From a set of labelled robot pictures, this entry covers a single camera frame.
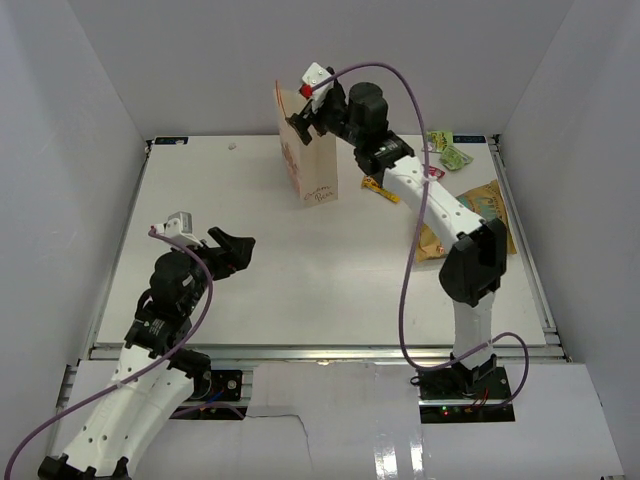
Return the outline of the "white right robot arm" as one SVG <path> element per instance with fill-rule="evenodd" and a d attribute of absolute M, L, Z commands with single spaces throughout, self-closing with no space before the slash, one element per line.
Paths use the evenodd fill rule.
<path fill-rule="evenodd" d="M 396 195 L 428 226 L 446 252 L 438 278 L 454 308 L 454 346 L 448 369 L 461 397 L 472 399 L 488 385 L 496 368 L 491 340 L 495 293 L 507 266 L 507 228 L 498 218 L 484 219 L 457 200 L 414 150 L 389 127 L 388 104 L 370 82 L 344 90 L 306 80 L 299 92 L 304 108 L 287 123 L 304 144 L 311 135 L 331 133 L 354 148 L 359 168 Z"/>

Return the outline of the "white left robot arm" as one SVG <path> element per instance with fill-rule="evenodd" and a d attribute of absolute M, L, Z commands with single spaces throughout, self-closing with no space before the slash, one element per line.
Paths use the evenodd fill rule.
<path fill-rule="evenodd" d="M 246 269 L 256 241 L 218 227 L 214 246 L 197 239 L 179 215 L 150 227 L 168 245 L 154 264 L 148 288 L 108 385 L 87 398 L 94 407 L 58 456 L 41 462 L 41 479 L 130 479 L 152 440 L 178 407 L 211 387 L 210 358 L 187 348 L 200 326 L 191 316 L 209 310 L 214 284 Z"/>

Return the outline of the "yellow m&m's candy packet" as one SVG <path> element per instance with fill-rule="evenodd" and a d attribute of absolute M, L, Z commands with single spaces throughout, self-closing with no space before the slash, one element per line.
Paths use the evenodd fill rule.
<path fill-rule="evenodd" d="M 397 204 L 400 202 L 400 198 L 396 195 L 394 195 L 393 193 L 389 192 L 388 190 L 382 188 L 372 177 L 370 176 L 364 176 L 361 182 L 361 187 L 363 189 L 367 189 L 370 190 L 380 196 L 382 196 L 383 198 L 385 198 L 386 200 Z"/>

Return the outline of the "white paper gift bag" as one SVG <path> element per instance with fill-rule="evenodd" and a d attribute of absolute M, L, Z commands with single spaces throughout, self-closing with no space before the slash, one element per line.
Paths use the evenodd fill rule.
<path fill-rule="evenodd" d="M 304 145 L 286 122 L 304 106 L 294 91 L 284 89 L 275 81 L 277 123 L 285 166 L 294 191 L 304 207 L 313 207 L 338 199 L 338 168 L 336 139 L 333 135 L 318 136 L 309 129 L 311 142 Z"/>

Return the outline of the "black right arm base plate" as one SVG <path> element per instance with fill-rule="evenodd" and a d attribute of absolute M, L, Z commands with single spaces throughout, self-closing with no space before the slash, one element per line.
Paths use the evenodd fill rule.
<path fill-rule="evenodd" d="M 419 389 L 422 400 L 505 400 L 511 395 L 509 381 L 503 367 L 467 384 L 463 376 L 453 369 L 419 372 L 410 379 Z"/>

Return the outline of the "pink snack packet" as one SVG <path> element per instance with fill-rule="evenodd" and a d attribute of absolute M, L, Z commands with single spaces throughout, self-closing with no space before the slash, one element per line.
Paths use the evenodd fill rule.
<path fill-rule="evenodd" d="M 440 180 L 441 178 L 443 178 L 445 176 L 445 172 L 437 167 L 433 167 L 430 166 L 429 167 L 429 172 L 428 172 L 430 177 L 434 177 L 437 180 Z"/>

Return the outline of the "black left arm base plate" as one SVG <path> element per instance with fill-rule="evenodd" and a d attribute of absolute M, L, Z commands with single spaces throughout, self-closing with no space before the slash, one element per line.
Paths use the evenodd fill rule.
<path fill-rule="evenodd" d="M 241 370 L 209 370 L 194 382 L 191 401 L 239 401 L 243 372 Z"/>

